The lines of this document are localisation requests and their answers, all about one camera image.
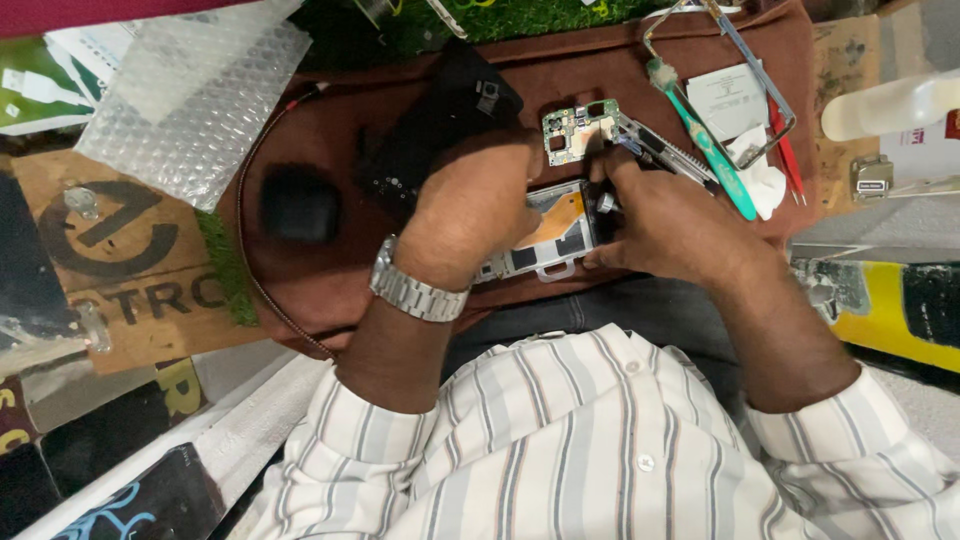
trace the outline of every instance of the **metal phone frame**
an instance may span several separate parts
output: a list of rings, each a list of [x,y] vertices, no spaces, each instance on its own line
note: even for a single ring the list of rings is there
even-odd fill
[[[754,53],[747,47],[747,44],[743,41],[743,38],[740,37],[740,34],[733,27],[733,23],[727,18],[727,16],[720,9],[720,6],[714,0],[679,0],[676,4],[673,5],[666,13],[660,16],[657,19],[657,22],[653,24],[646,32],[643,33],[643,45],[650,51],[650,54],[654,58],[661,59],[662,57],[654,50],[652,43],[654,31],[657,27],[666,20],[666,17],[670,16],[670,13],[678,10],[687,5],[702,5],[710,16],[713,17],[713,20],[716,21],[717,26],[720,27],[720,36],[727,34],[730,36],[733,43],[743,54],[744,58],[747,61],[747,64],[750,66],[751,71],[753,71],[754,76],[760,85],[763,86],[763,89],[766,91],[770,97],[773,98],[774,102],[777,104],[777,107],[780,109],[780,115],[783,117],[784,126],[783,129],[778,133],[774,134],[771,138],[767,136],[767,143],[763,145],[762,148],[754,148],[748,150],[740,157],[739,161],[735,161],[730,153],[727,152],[727,147],[722,144],[720,140],[717,139],[716,135],[707,127],[707,123],[704,122],[703,118],[700,117],[700,114],[690,105],[689,100],[686,98],[686,93],[684,92],[681,85],[677,84],[675,89],[675,94],[677,98],[683,103],[684,107],[692,114],[700,123],[707,129],[707,134],[710,137],[710,140],[713,141],[714,146],[716,146],[723,157],[732,165],[732,167],[738,171],[747,170],[760,159],[761,156],[766,155],[768,152],[774,149],[777,146],[777,143],[780,142],[780,139],[784,138],[786,134],[790,133],[790,130],[797,124],[797,115],[794,114],[793,110],[790,109],[790,106],[786,103],[786,100],[783,98],[783,95],[780,94],[780,91],[777,90],[777,86],[774,85],[774,82],[770,80],[770,77],[767,75],[767,72],[763,70],[763,66],[760,65],[760,62],[754,56]]]

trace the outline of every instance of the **green toothbrush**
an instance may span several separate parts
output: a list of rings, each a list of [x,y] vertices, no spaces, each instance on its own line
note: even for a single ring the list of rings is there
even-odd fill
[[[727,160],[720,154],[720,151],[713,146],[713,141],[711,141],[709,135],[707,135],[707,129],[704,128],[704,126],[684,108],[680,100],[677,99],[674,93],[677,87],[677,70],[669,63],[659,58],[654,58],[647,62],[647,74],[650,75],[650,82],[653,86],[666,94],[667,99],[670,100],[670,103],[673,104],[677,113],[680,114],[686,130],[690,133],[690,138],[693,139],[694,144],[696,144],[697,147],[703,151],[704,156],[707,157],[710,168],[713,169],[713,173],[717,175],[720,185],[722,185],[727,191],[727,194],[730,195],[736,208],[740,210],[743,217],[748,220],[756,218],[754,201],[751,200],[747,189],[743,186],[743,183],[740,182],[740,177],[736,174],[736,170],[727,163]]]

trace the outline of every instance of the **blue graffiti design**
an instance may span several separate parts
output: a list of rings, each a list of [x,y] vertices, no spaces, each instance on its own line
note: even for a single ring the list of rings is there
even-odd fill
[[[111,522],[114,527],[117,528],[117,538],[121,540],[127,540],[127,535],[130,533],[130,530],[135,524],[143,520],[155,522],[156,517],[154,514],[148,512],[140,512],[139,514],[133,516],[127,523],[121,522],[115,515],[113,515],[112,510],[117,510],[123,508],[130,503],[133,499],[136,498],[137,492],[140,491],[140,482],[134,482],[125,486],[123,489],[118,491],[113,497],[110,498],[107,504],[100,506],[99,508],[94,508],[90,512],[81,516],[77,521],[68,525],[64,530],[60,531],[57,536],[51,538],[51,540],[58,540],[58,538],[64,538],[65,540],[90,540],[90,531],[93,530],[94,524],[97,522],[97,518],[104,517],[107,521]],[[124,495],[125,492],[127,496],[117,501],[118,498]]]

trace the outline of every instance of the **jeans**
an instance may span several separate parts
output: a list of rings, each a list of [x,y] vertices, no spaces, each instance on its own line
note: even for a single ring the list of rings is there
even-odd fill
[[[549,331],[591,331],[609,323],[659,347],[684,351],[713,386],[720,405],[732,410],[740,368],[720,313],[697,285],[649,274],[495,311],[450,340],[442,380],[494,345],[509,346]]]

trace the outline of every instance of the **shirt button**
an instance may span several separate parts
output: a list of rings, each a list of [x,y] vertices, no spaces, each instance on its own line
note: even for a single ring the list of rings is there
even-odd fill
[[[654,458],[643,454],[636,459],[636,466],[640,468],[644,473],[649,473],[654,470]]]

